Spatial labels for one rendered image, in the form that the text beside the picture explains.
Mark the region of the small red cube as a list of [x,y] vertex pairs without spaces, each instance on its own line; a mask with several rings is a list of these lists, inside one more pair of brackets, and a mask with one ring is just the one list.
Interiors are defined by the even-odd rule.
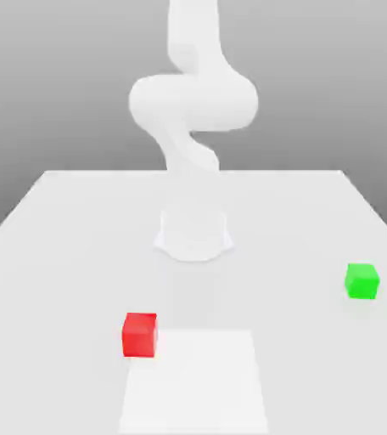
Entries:
[[153,358],[157,339],[157,314],[126,314],[121,330],[122,351],[125,357]]

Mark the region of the small green cube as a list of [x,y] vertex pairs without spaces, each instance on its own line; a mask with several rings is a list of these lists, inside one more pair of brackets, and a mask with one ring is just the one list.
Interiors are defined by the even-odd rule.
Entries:
[[345,289],[349,298],[375,299],[380,278],[370,263],[349,263],[345,274]]

